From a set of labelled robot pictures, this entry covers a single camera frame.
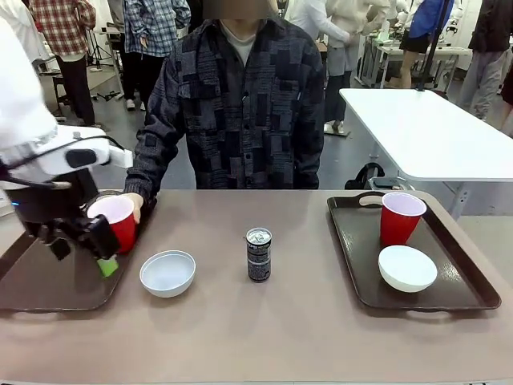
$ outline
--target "red plastic cup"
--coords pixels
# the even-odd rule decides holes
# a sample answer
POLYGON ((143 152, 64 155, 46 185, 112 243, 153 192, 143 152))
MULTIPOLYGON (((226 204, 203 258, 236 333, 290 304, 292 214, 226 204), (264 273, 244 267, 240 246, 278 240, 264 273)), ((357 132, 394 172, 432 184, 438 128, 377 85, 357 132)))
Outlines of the red plastic cup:
POLYGON ((383 197, 382 245, 405 245, 426 210, 426 204, 413 195, 405 192, 386 194, 383 197))
POLYGON ((106 197, 96 201, 87 210, 89 218, 104 215, 121 247, 118 253, 127 253, 135 244, 134 202, 123 195, 106 197))

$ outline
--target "black can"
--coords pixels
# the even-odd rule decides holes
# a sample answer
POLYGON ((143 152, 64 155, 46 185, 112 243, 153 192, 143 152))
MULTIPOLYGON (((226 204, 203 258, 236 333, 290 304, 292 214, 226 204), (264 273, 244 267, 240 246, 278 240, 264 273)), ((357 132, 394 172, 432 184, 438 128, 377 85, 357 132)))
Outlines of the black can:
POLYGON ((248 276, 255 282, 267 281, 271 276, 271 240, 267 229, 251 229, 246 234, 248 246, 248 276))

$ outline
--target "table leg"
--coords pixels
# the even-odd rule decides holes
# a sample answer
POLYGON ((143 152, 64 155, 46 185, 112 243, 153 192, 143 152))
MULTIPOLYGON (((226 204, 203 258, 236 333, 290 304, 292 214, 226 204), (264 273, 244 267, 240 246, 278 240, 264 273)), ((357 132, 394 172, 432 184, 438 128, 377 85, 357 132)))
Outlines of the table leg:
POLYGON ((374 142, 374 145, 372 147, 372 151, 369 154, 369 160, 371 162, 375 162, 379 158, 379 144, 378 142, 374 142))
POLYGON ((440 78, 442 77, 443 70, 446 67, 446 61, 444 59, 440 59, 438 61, 438 66, 436 68, 436 72, 434 74, 434 89, 438 88, 440 84, 440 78))
POLYGON ((362 79, 363 78, 363 69, 366 65, 367 60, 367 41, 365 42, 363 46, 363 56, 362 60, 360 61, 360 71, 357 73, 357 78, 362 79))
POLYGON ((454 65, 452 67, 452 70, 450 70, 449 81, 447 82, 446 89, 444 90, 445 93, 447 93, 447 90, 449 89, 450 85, 452 84, 452 79, 454 78, 454 73, 456 72, 456 68, 458 68, 458 61, 459 61, 459 55, 456 55, 456 59, 454 59, 454 65))
POLYGON ((380 50, 376 50, 374 49, 375 51, 375 56, 374 56, 374 63, 373 63, 373 66, 372 66, 372 75, 370 76, 370 87, 371 88, 374 88, 374 86, 376 85, 376 79, 378 78, 378 71, 379 71, 379 65, 381 63, 381 55, 380 55, 380 50))
POLYGON ((121 98, 124 97, 123 83, 121 83, 121 75, 119 74, 119 68, 118 68, 118 59, 116 59, 114 56, 114 50, 112 49, 112 41, 111 41, 111 38, 109 37, 109 35, 107 35, 107 43, 109 45, 109 51, 111 52, 111 57, 112 57, 112 62, 113 62, 112 64, 114 64, 115 77, 118 80, 118 86, 119 86, 119 94, 115 97, 115 99, 120 100, 121 98))
POLYGON ((454 197, 454 200, 452 201, 452 204, 449 208, 449 214, 455 219, 458 220, 458 218, 461 217, 463 208, 465 207, 465 204, 468 201, 468 198, 471 196, 471 190, 470 186, 467 182, 463 182, 459 187, 458 190, 456 190, 456 195, 454 197))
POLYGON ((379 86, 381 89, 385 88, 386 72, 388 72, 388 64, 389 64, 389 62, 390 62, 390 57, 388 55, 386 55, 385 66, 383 67, 382 82, 381 82, 381 84, 379 86))

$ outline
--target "dark patterned shirt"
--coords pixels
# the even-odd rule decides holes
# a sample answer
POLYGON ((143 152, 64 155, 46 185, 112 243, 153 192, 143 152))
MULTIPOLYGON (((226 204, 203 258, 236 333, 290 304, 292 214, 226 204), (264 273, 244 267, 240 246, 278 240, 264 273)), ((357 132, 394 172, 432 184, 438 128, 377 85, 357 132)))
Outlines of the dark patterned shirt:
POLYGON ((318 188, 323 85, 319 51, 300 28, 263 22, 244 68, 206 21, 164 62, 125 191, 156 195, 184 135, 197 188, 318 188))

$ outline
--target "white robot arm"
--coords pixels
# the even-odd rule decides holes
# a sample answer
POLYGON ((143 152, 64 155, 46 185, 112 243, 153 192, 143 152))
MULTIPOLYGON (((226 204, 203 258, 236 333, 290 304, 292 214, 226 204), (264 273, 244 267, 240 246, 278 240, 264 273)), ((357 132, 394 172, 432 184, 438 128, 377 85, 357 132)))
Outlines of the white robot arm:
POLYGON ((9 53, 0 61, 0 188, 27 233, 58 259, 71 251, 69 241, 110 259, 119 243, 107 219, 89 219, 84 212, 98 196, 89 168, 130 167, 131 152, 98 128, 58 126, 25 51, 2 18, 0 36, 0 52, 9 53))
POLYGON ((10 165, 33 158, 27 166, 11 169, 10 174, 41 182, 109 161, 131 167, 131 152, 111 146, 108 139, 83 141, 105 136, 104 131, 58 126, 46 108, 41 85, 25 51, 1 18, 0 36, 0 51, 9 52, 9 59, 0 61, 0 160, 10 165), (48 155, 36 158, 45 152, 48 155))

